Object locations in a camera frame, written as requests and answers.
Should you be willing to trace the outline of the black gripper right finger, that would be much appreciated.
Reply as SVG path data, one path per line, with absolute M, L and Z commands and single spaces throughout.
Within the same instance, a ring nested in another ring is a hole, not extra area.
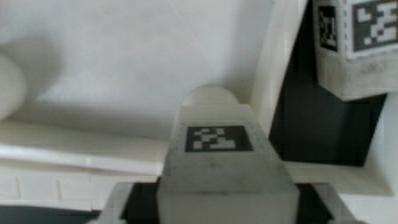
M 355 216 L 327 183 L 298 183 L 295 224 L 368 224 Z

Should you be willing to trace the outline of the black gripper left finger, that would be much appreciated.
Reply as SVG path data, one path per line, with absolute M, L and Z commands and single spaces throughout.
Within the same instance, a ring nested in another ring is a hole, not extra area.
M 99 216 L 87 224 L 160 224 L 158 183 L 115 184 Z

